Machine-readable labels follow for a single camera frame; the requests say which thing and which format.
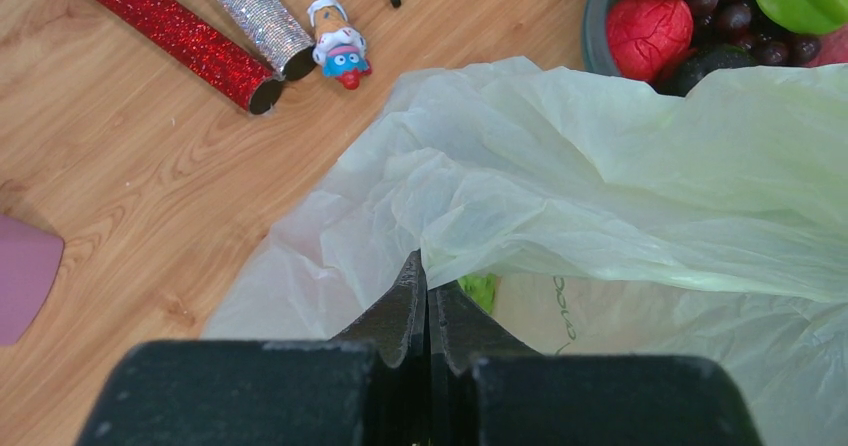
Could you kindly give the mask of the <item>green fruit from bag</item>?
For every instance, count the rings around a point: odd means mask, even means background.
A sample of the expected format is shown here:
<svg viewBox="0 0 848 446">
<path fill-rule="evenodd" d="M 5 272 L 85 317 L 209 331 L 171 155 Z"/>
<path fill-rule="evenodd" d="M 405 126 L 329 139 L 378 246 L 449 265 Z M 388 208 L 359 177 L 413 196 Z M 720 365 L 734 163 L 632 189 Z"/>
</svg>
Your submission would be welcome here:
<svg viewBox="0 0 848 446">
<path fill-rule="evenodd" d="M 498 281 L 494 274 L 466 275 L 457 280 L 462 291 L 489 315 L 494 311 Z"/>
</svg>

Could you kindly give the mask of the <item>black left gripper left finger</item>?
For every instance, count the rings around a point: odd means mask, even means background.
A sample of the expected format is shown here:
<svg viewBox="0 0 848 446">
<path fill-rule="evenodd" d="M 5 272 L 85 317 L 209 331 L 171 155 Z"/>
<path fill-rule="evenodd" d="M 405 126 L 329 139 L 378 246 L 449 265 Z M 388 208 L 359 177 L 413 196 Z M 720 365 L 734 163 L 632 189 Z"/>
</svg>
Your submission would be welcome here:
<svg viewBox="0 0 848 446">
<path fill-rule="evenodd" d="M 81 445 L 424 445 L 427 280 L 419 252 L 323 341 L 156 340 L 108 376 Z"/>
</svg>

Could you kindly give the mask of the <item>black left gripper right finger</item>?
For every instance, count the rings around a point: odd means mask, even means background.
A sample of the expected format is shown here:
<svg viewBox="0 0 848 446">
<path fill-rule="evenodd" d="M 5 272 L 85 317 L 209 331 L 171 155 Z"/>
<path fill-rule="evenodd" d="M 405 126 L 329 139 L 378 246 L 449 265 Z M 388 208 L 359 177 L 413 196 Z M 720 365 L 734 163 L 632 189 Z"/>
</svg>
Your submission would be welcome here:
<svg viewBox="0 0 848 446">
<path fill-rule="evenodd" d="M 456 283 L 428 295 L 436 445 L 758 445 L 740 390 L 688 355 L 543 355 Z"/>
</svg>

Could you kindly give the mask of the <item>pale green plastic bag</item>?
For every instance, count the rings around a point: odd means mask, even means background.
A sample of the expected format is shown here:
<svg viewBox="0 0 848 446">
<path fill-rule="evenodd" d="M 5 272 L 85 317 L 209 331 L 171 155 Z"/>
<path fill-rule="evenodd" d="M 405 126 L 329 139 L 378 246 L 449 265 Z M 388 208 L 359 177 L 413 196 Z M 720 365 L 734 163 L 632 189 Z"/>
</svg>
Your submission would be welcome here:
<svg viewBox="0 0 848 446">
<path fill-rule="evenodd" d="M 766 444 L 847 441 L 843 64 L 684 97 L 525 58 L 405 74 L 203 335 L 326 339 L 416 250 L 540 352 L 704 356 Z"/>
</svg>

